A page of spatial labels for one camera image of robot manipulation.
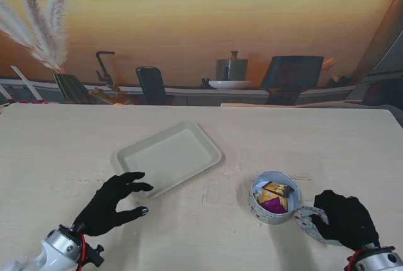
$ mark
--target tin lid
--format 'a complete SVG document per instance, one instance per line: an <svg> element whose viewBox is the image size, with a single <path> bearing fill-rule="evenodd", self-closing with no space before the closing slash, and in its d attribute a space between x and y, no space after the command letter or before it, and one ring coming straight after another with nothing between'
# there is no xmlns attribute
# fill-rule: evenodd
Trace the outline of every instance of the tin lid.
<svg viewBox="0 0 403 271"><path fill-rule="evenodd" d="M326 224L329 224L327 215L322 209L310 206L301 206L297 208L294 213L294 220L302 228L302 230L304 230L309 236L313 237L314 239L317 239L318 241L329 245L342 246L339 241L335 241L333 239L324 239L322 237L314 223L310 220L309 216L312 214L316 214L322 219L322 221L324 221Z"/></svg>

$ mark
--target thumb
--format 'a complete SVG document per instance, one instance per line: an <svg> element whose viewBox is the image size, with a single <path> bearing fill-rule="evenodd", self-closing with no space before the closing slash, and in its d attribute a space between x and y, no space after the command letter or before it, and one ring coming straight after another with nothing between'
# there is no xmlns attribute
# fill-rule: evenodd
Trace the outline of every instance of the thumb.
<svg viewBox="0 0 403 271"><path fill-rule="evenodd" d="M317 216L316 214L311 214L309 217L324 239L337 239L334 238L334 235L329 225L327 225L324 221L322 221L320 216Z"/></svg>
<svg viewBox="0 0 403 271"><path fill-rule="evenodd" d="M114 225L121 226L123 224L126 224L127 222L134 221L135 219L138 219L141 216L146 215L149 212L149 209L147 207L137 207L136 209L130 210L130 211L122 211L116 213L116 216L114 217Z"/></svg>

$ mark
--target light wood tabletop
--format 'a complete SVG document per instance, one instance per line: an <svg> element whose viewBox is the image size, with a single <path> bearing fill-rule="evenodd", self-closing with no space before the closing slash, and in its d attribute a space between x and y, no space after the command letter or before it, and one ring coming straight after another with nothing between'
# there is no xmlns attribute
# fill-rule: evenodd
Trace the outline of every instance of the light wood tabletop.
<svg viewBox="0 0 403 271"><path fill-rule="evenodd" d="M403 255L403 130L388 111L14 104L0 114L0 265L37 256L51 229L71 225L115 174L113 151L182 120L199 123L223 159L152 200L145 217L88 238L105 247L100 270L342 270L351 250L249 212L251 182L268 170L295 179L301 204L328 188L357 196L381 244ZM128 197L118 210L134 207Z"/></svg>

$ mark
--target black glove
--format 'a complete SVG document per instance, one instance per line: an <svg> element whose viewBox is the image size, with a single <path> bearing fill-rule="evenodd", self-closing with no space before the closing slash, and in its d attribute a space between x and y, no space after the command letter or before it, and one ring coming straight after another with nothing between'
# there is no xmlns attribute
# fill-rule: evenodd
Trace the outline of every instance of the black glove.
<svg viewBox="0 0 403 271"><path fill-rule="evenodd" d="M99 189L87 207L77 216L73 223L73 231L90 236L107 233L114 227L121 226L148 213L148 208L137 207L134 210L116 212L116 206L132 192L150 191L153 186L147 183L133 183L141 179L145 173L128 172L113 176Z"/></svg>
<svg viewBox="0 0 403 271"><path fill-rule="evenodd" d="M323 238L338 240L354 251L370 243L379 246L371 216L356 197L346 198L325 190L315 196L315 207L323 209L329 220L327 225L319 216L310 216Z"/></svg>

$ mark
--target rectangular plate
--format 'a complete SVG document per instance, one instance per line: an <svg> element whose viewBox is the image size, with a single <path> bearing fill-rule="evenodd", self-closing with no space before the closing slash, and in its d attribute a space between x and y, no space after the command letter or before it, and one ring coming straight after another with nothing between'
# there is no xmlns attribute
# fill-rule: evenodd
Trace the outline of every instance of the rectangular plate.
<svg viewBox="0 0 403 271"><path fill-rule="evenodd" d="M217 164L221 157L199 125L184 121L121 148L112 155L111 164L119 173L145 172L140 182L154 189L133 195L138 202L146 202Z"/></svg>

